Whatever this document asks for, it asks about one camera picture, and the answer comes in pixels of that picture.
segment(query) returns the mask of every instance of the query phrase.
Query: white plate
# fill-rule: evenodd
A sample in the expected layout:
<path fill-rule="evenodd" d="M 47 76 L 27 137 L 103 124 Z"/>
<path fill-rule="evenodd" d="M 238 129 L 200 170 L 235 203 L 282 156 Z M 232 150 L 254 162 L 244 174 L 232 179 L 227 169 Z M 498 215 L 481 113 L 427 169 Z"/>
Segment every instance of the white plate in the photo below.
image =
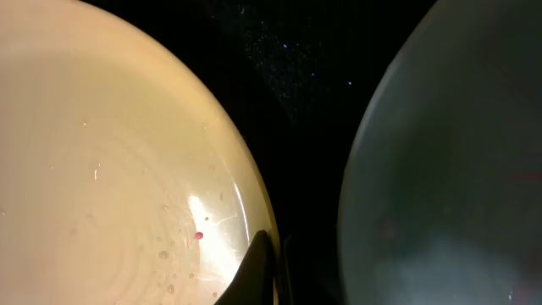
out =
<path fill-rule="evenodd" d="M 0 3 L 0 148 L 1 304 L 209 304 L 258 230 L 278 251 L 214 96 L 90 5 Z"/>
<path fill-rule="evenodd" d="M 397 54 L 342 187 L 348 303 L 540 303 L 541 11 L 441 0 Z"/>

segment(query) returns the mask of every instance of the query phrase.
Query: water droplet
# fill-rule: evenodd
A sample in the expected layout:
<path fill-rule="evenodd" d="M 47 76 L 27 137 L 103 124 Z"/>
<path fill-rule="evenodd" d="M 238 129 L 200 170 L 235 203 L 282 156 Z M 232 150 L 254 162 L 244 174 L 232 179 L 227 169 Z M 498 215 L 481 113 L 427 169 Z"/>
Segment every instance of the water droplet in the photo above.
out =
<path fill-rule="evenodd" d="M 160 251 L 160 252 L 158 253 L 158 257 L 159 257 L 159 258 L 167 259 L 168 256 L 169 256 L 169 253 L 168 253 L 167 251 Z"/>

